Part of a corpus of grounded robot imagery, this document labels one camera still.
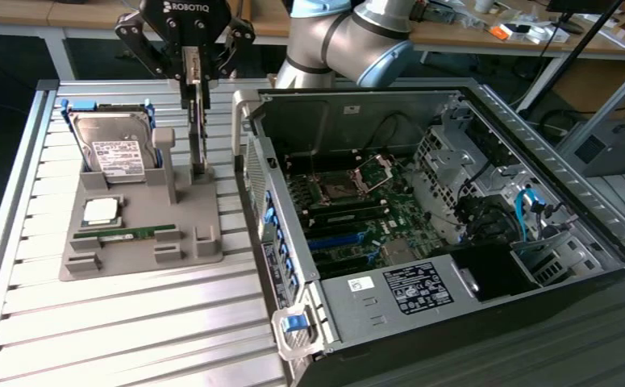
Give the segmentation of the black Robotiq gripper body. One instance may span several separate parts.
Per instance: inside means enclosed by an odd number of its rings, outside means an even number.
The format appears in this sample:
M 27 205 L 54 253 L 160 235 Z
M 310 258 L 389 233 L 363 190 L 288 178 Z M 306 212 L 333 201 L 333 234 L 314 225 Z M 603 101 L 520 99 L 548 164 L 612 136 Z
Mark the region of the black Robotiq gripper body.
M 166 51 L 212 49 L 232 20 L 228 1 L 147 0 L 141 1 L 139 11 Z

